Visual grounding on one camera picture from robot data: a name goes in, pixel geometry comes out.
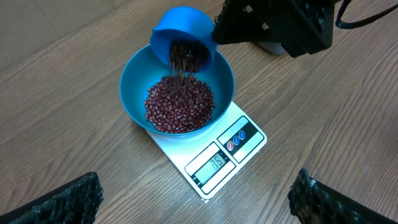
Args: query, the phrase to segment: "red button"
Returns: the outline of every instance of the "red button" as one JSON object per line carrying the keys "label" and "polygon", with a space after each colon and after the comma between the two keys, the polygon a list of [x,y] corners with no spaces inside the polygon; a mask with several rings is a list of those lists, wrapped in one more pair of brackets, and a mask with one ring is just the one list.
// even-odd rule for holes
{"label": "red button", "polygon": [[229,141],[226,145],[229,151],[232,151],[234,149],[234,143],[232,141]]}

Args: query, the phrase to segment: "adzuki bean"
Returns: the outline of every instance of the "adzuki bean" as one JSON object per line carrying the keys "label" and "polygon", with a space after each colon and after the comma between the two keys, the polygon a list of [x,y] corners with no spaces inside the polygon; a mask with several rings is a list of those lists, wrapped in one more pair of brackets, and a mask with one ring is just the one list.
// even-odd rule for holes
{"label": "adzuki bean", "polygon": [[187,133],[202,128],[215,108],[213,92],[192,74],[199,71],[209,57],[199,41],[173,40],[169,64],[172,76],[162,77],[148,90],[145,101],[146,120],[165,133]]}
{"label": "adzuki bean", "polygon": [[195,76],[184,77],[176,91],[175,77],[163,77],[148,90],[146,120],[165,133],[187,133],[202,128],[215,108],[213,92]]}

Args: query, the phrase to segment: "blue measuring cup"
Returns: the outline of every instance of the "blue measuring cup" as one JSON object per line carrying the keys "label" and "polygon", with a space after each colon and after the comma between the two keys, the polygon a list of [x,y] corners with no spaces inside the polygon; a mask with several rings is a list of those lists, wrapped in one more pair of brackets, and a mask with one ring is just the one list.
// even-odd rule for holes
{"label": "blue measuring cup", "polygon": [[157,58],[168,65],[172,40],[199,40],[210,51],[209,59],[201,68],[205,70],[211,66],[216,53],[217,43],[211,36],[214,26],[213,21],[198,9],[175,7],[167,11],[153,28],[150,46]]}

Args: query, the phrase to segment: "black wire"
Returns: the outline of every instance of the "black wire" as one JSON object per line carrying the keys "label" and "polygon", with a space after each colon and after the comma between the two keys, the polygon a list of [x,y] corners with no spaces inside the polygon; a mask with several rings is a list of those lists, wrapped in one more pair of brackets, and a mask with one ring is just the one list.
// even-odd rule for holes
{"label": "black wire", "polygon": [[336,26],[341,28],[341,29],[355,29],[361,26],[365,26],[370,24],[371,22],[374,22],[378,19],[380,19],[381,17],[387,15],[388,13],[392,12],[393,10],[395,10],[396,8],[398,8],[398,4],[396,4],[395,6],[392,6],[391,8],[380,12],[379,14],[376,14],[374,16],[371,16],[367,19],[363,19],[361,21],[358,22],[344,22],[341,20],[341,17],[343,16],[348,4],[351,2],[351,0],[344,0],[340,9],[338,10],[338,14],[337,14],[337,19],[336,19]]}

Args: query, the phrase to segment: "scale button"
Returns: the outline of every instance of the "scale button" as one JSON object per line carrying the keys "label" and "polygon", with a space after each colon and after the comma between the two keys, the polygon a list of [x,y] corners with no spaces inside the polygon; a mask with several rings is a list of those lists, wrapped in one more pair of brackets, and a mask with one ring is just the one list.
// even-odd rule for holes
{"label": "scale button", "polygon": [[228,149],[229,151],[232,151],[232,150],[234,149],[234,143],[233,143],[232,141],[229,141],[229,142],[226,144],[226,147],[227,147],[227,149]]}
{"label": "scale button", "polygon": [[244,133],[244,131],[240,131],[240,132],[239,132],[239,138],[240,138],[241,140],[243,140],[244,137],[246,137],[246,134]]}
{"label": "scale button", "polygon": [[237,136],[234,136],[234,144],[238,145],[239,144],[239,138]]}

